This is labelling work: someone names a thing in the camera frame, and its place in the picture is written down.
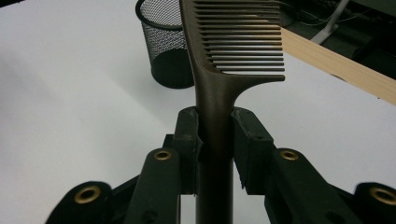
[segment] black comb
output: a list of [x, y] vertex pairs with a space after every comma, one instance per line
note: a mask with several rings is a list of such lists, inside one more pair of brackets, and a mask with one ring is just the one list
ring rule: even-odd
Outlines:
[[204, 142], [198, 155], [198, 224], [233, 223], [233, 121], [246, 89], [283, 81], [275, 1], [180, 0]]

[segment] brass insert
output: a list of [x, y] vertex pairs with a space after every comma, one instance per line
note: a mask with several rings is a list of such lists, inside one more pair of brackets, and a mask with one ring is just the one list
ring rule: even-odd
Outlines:
[[88, 186], [84, 189], [81, 189], [75, 196], [76, 203], [90, 203], [93, 200], [97, 199], [101, 193], [101, 190], [95, 186]]
[[370, 188], [370, 194], [381, 203], [396, 205], [396, 193], [378, 187]]
[[166, 161], [171, 157], [172, 157], [172, 153], [170, 153], [169, 151], [165, 151], [165, 150], [158, 151], [154, 154], [155, 160], [158, 160], [158, 161]]
[[293, 151], [289, 151], [289, 150], [283, 150], [280, 152], [280, 156], [288, 161], [297, 161], [298, 160], [298, 154], [293, 152]]

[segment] white table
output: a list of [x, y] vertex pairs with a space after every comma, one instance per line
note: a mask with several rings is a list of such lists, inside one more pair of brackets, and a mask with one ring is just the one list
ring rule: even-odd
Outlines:
[[[194, 105], [194, 88], [151, 77], [135, 1], [31, 0], [0, 8], [0, 223], [44, 223], [74, 186], [113, 188]], [[278, 147], [297, 149], [353, 192], [396, 187], [396, 106], [285, 55], [287, 80], [243, 93]], [[239, 189], [234, 223], [268, 223], [263, 197]], [[182, 223], [193, 223], [183, 196]]]

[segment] black mesh cup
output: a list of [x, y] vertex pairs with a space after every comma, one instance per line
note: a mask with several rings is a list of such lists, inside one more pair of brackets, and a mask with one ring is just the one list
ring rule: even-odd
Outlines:
[[154, 79], [172, 89], [193, 86], [178, 0], [139, 0], [136, 15], [142, 21]]

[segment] comb teeth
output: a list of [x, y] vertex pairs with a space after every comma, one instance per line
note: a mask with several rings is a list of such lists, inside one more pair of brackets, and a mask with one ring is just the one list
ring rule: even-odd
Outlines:
[[283, 72], [279, 5], [275, 1], [195, 0], [209, 63], [227, 74]]

